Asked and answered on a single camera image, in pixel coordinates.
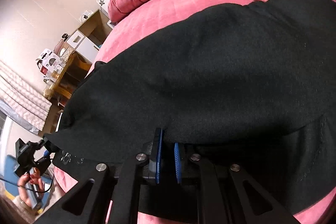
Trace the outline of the person's left hand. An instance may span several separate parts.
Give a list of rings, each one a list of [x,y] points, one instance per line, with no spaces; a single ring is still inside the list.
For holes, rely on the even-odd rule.
[[[37,167],[23,174],[18,180],[20,199],[30,208],[36,209],[45,190],[40,171]]]

